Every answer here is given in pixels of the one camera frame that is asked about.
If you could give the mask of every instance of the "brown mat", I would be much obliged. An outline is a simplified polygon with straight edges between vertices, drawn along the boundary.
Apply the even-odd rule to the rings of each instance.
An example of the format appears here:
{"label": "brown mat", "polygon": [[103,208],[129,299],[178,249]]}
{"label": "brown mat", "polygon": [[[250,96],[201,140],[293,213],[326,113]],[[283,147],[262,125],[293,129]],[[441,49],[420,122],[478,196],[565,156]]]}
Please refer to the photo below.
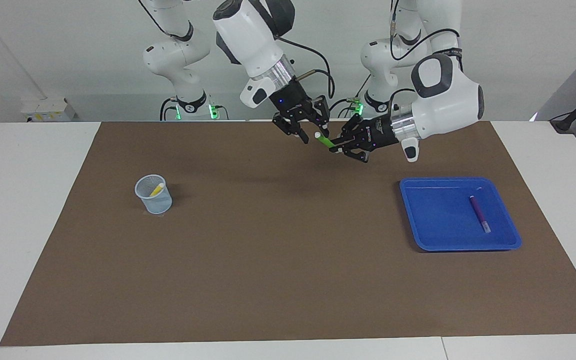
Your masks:
{"label": "brown mat", "polygon": [[[1,345],[576,333],[576,270],[493,127],[421,146],[363,164],[270,123],[103,123]],[[523,246],[423,253],[412,176],[489,178]]]}

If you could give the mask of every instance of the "green marker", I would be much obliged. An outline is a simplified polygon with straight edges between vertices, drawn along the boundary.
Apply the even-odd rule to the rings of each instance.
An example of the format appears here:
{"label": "green marker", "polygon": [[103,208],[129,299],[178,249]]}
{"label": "green marker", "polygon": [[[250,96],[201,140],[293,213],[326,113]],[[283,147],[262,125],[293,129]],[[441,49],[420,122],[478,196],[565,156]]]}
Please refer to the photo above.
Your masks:
{"label": "green marker", "polygon": [[323,136],[321,132],[315,132],[315,139],[320,141],[322,144],[327,146],[327,148],[331,149],[335,147],[335,144],[332,143],[326,136]]}

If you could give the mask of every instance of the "blue container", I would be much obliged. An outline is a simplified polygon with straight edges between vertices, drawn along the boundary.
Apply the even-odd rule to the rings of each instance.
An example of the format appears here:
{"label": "blue container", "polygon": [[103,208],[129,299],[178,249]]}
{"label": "blue container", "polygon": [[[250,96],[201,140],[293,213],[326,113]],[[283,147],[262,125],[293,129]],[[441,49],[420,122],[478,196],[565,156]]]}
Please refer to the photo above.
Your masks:
{"label": "blue container", "polygon": [[[405,178],[399,185],[414,241],[426,251],[504,251],[522,245],[495,185],[483,177]],[[490,229],[482,228],[470,196]]]}

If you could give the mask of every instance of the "white tabletop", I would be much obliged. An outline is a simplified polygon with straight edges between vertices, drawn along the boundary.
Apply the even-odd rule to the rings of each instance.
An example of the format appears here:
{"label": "white tabletop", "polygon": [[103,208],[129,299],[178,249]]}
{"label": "white tabletop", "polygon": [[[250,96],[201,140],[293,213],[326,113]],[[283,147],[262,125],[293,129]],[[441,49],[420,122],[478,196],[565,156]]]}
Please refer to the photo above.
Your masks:
{"label": "white tabletop", "polygon": [[[576,267],[576,139],[548,123],[496,122]],[[0,123],[0,340],[99,123]],[[0,359],[569,359],[576,335],[93,344],[0,348]]]}

